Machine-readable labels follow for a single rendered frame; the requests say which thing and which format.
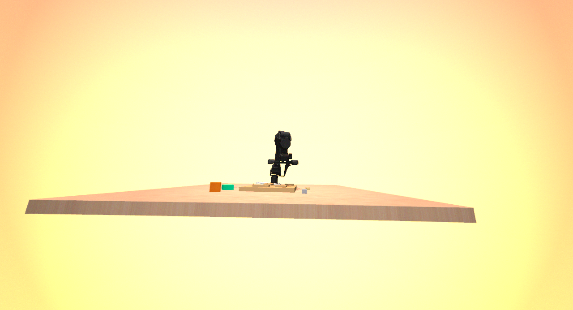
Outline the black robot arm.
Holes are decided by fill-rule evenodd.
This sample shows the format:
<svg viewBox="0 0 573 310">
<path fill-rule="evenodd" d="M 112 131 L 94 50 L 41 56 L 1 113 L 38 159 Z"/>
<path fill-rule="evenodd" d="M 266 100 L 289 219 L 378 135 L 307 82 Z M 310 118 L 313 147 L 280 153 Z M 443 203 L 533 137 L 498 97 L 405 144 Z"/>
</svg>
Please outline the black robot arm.
<svg viewBox="0 0 573 310">
<path fill-rule="evenodd" d="M 291 141 L 292 141 L 292 137 L 291 134 L 289 134 L 289 132 L 284 132 L 284 131 L 278 131 L 278 133 L 275 135 L 275 145 L 276 145 L 276 152 L 275 152 L 275 159 L 274 160 L 280 160 L 280 161 L 289 161 L 289 159 L 292 159 L 292 153 L 287 153 L 288 148 L 291 146 Z M 278 151 L 280 152 L 280 155 L 278 155 Z M 285 154 L 282 154 L 282 151 L 286 151 Z M 271 175 L 274 174 L 274 175 Z M 278 170 L 278 166 L 275 166 L 275 164 L 272 165 L 272 168 L 270 170 L 270 176 L 271 176 L 271 183 L 276 183 L 278 184 L 278 176 L 280 176 L 279 170 Z"/>
</svg>

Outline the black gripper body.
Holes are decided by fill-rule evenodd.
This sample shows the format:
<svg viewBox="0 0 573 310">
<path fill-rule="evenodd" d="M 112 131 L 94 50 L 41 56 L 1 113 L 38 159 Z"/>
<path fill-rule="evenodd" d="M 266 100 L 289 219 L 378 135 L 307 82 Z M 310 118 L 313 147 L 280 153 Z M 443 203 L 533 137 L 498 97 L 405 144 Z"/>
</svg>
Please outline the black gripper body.
<svg viewBox="0 0 573 310">
<path fill-rule="evenodd" d="M 278 151 L 278 155 L 280 155 L 280 152 L 281 152 L 281 151 Z M 286 152 L 286 151 L 282 151 L 282 154 L 285 154 L 285 152 Z M 268 159 L 268 164 L 285 164 L 285 165 L 290 165 L 290 164 L 292 164 L 292 165 L 298 165 L 299 162 L 298 162 L 298 160 L 291 160 L 291 161 L 285 161 L 285 162 L 283 161 L 283 162 L 280 162 L 280 160 Z"/>
</svg>

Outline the orange block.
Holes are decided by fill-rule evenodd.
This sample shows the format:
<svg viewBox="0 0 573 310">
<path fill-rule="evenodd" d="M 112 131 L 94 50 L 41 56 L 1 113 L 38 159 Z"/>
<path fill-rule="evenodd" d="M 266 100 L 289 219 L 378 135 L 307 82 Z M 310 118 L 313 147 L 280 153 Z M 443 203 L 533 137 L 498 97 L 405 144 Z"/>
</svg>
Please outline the orange block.
<svg viewBox="0 0 573 310">
<path fill-rule="evenodd" d="M 220 192 L 220 191 L 221 191 L 221 182 L 210 183 L 210 192 Z"/>
</svg>

